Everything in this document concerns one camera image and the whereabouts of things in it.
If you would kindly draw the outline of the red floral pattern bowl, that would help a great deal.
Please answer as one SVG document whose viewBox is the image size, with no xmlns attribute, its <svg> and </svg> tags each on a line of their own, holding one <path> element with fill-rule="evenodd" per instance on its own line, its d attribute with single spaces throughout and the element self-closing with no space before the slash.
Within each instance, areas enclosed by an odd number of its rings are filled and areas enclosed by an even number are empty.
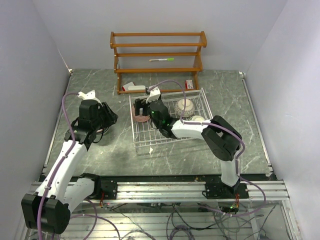
<svg viewBox="0 0 320 240">
<path fill-rule="evenodd" d="M 132 110 L 132 119 L 135 122 L 144 123 L 150 120 L 150 117 L 148 115 L 146 116 L 143 115 L 143 110 L 144 110 L 143 107 L 139 109 L 139 115 L 136 115 L 136 109 L 134 104 L 132 105 L 131 110 Z"/>
</svg>

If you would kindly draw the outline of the blue dotted bowl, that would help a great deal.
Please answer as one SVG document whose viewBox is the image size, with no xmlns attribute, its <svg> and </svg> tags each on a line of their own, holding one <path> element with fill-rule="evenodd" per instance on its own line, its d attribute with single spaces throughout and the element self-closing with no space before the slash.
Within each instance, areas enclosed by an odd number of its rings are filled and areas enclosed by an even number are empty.
<svg viewBox="0 0 320 240">
<path fill-rule="evenodd" d="M 96 134 L 97 135 L 101 135 L 101 134 L 104 134 L 110 127 L 106 127 L 106 128 L 101 128 L 99 130 L 96 131 Z"/>
</svg>

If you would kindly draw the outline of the white wire dish rack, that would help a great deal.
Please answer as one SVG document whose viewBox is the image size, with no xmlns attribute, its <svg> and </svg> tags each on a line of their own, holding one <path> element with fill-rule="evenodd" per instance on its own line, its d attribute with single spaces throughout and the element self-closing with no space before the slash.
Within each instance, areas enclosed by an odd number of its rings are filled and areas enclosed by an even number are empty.
<svg viewBox="0 0 320 240">
<path fill-rule="evenodd" d="M 131 105 L 130 117 L 131 117 L 131 129 L 132 139 L 135 148 L 158 146 L 163 144 L 171 144 L 174 142 L 188 141 L 190 137 L 182 137 L 177 139 L 164 137 L 159 130 L 154 129 L 151 121 L 138 122 L 134 119 L 135 110 L 134 103 L 136 99 L 145 99 L 146 96 L 129 96 L 129 103 Z M 190 90 L 186 92 L 186 98 L 190 100 L 194 105 L 194 115 L 201 116 L 205 120 L 213 118 L 205 90 L 203 88 L 199 90 Z M 182 92 L 167 92 L 161 95 L 161 100 L 168 108 L 169 114 L 174 118 L 179 118 L 176 111 L 176 103 L 183 99 Z"/>
</svg>

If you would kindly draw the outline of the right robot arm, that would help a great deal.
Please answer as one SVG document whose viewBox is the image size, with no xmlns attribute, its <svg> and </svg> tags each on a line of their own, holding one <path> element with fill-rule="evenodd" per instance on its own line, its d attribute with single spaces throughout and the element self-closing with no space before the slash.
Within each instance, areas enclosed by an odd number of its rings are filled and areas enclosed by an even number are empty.
<svg viewBox="0 0 320 240">
<path fill-rule="evenodd" d="M 216 115 L 211 120 L 204 121 L 174 118 L 160 99 L 147 102 L 146 99 L 138 98 L 133 105 L 135 114 L 142 111 L 143 116 L 149 116 L 155 129 L 164 137 L 205 141 L 213 155 L 221 160 L 221 194 L 231 198 L 238 192 L 241 181 L 238 158 L 244 152 L 245 144 L 242 136 L 223 117 Z"/>
</svg>

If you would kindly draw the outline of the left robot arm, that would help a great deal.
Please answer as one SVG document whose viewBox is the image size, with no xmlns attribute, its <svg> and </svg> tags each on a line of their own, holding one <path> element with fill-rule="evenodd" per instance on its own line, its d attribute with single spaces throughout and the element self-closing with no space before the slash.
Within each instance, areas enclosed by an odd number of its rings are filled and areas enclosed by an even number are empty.
<svg viewBox="0 0 320 240">
<path fill-rule="evenodd" d="M 21 200 L 27 228 L 62 234 L 71 213 L 84 199 L 102 195 L 99 175 L 83 173 L 73 185 L 69 183 L 80 160 L 97 143 L 97 132 L 108 129 L 117 119 L 106 102 L 81 101 L 79 115 L 69 123 L 62 149 L 49 174 L 33 194 L 27 193 Z"/>
</svg>

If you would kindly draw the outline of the wooden shelf rack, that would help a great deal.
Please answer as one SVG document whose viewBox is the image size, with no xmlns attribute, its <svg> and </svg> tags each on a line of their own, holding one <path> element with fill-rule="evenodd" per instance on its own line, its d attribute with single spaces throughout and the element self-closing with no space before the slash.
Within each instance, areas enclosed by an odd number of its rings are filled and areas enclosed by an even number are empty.
<svg viewBox="0 0 320 240">
<path fill-rule="evenodd" d="M 124 74 L 190 73 L 193 87 L 199 89 L 198 74 L 203 70 L 201 51 L 207 37 L 200 32 L 111 32 L 109 46 L 113 50 L 113 71 L 117 94 L 122 90 Z M 174 58 L 174 61 L 150 59 Z"/>
</svg>

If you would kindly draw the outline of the white rectangular eraser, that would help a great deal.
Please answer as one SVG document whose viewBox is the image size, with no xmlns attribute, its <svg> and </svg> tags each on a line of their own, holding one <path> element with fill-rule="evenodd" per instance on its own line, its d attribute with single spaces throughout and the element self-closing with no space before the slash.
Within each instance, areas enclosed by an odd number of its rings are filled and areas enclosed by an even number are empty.
<svg viewBox="0 0 320 240">
<path fill-rule="evenodd" d="M 146 87 L 144 85 L 132 85 L 128 87 L 129 91 L 145 91 Z"/>
</svg>

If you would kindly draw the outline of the red white card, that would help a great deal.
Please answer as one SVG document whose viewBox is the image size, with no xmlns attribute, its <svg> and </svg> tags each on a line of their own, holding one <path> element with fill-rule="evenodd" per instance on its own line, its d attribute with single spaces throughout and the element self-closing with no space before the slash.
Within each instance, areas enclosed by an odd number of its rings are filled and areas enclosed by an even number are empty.
<svg viewBox="0 0 320 240">
<path fill-rule="evenodd" d="M 128 83 L 124 84 L 124 85 L 121 87 L 121 89 L 122 89 L 123 91 L 129 91 L 130 88 L 131 88 L 131 87 L 134 87 L 134 86 L 135 86 L 135 84 L 131 81 L 131 82 L 128 82 Z"/>
</svg>

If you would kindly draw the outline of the purple pattern cream bowl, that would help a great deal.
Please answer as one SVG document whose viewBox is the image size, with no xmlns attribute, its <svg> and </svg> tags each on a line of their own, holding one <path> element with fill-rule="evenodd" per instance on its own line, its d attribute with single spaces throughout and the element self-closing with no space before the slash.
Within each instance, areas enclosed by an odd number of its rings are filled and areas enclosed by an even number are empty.
<svg viewBox="0 0 320 240">
<path fill-rule="evenodd" d="M 195 113 L 195 104 L 190 99 L 180 99 L 176 102 L 174 109 L 177 116 L 189 118 Z"/>
</svg>

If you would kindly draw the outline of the green leaf pattern bowl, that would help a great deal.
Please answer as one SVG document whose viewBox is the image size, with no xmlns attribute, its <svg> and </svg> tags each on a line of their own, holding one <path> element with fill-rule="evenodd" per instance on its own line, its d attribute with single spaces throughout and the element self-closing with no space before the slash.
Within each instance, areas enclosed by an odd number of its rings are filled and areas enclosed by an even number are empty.
<svg viewBox="0 0 320 240">
<path fill-rule="evenodd" d="M 189 121 L 191 122 L 197 122 L 197 123 L 202 123 L 203 121 L 205 121 L 206 119 L 200 115 L 194 115 L 192 116 Z"/>
</svg>

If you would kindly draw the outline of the red white small box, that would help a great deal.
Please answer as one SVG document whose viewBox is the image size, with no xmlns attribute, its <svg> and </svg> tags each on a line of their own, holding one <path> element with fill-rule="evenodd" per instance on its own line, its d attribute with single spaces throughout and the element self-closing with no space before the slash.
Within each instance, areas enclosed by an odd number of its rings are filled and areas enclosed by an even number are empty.
<svg viewBox="0 0 320 240">
<path fill-rule="evenodd" d="M 185 81 L 185 88 L 187 90 L 193 90 L 194 89 L 193 81 L 191 79 L 187 79 Z"/>
</svg>

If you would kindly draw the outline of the green capped marker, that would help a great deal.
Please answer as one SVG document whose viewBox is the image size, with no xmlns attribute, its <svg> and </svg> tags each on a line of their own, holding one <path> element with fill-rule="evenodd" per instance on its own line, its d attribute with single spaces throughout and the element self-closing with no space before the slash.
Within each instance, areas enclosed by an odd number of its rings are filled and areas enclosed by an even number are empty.
<svg viewBox="0 0 320 240">
<path fill-rule="evenodd" d="M 172 62 L 174 61 L 174 58 L 153 58 L 149 59 L 149 62 Z"/>
</svg>

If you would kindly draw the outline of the aluminium mounting rail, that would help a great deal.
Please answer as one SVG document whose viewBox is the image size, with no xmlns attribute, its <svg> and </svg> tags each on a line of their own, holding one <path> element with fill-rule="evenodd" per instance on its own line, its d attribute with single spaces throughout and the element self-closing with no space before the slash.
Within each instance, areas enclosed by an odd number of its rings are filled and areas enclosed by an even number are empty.
<svg viewBox="0 0 320 240">
<path fill-rule="evenodd" d="M 81 178 L 68 184 L 56 183 L 51 187 L 46 182 L 35 182 L 33 193 L 55 197 L 62 203 L 79 203 L 89 197 L 105 203 L 171 203 L 171 202 L 213 202 L 233 201 L 282 201 L 289 200 L 289 193 L 283 181 L 241 182 L 234 193 L 222 189 L 215 182 L 115 182 L 107 181 L 101 193 L 94 196 L 94 182 Z"/>
</svg>

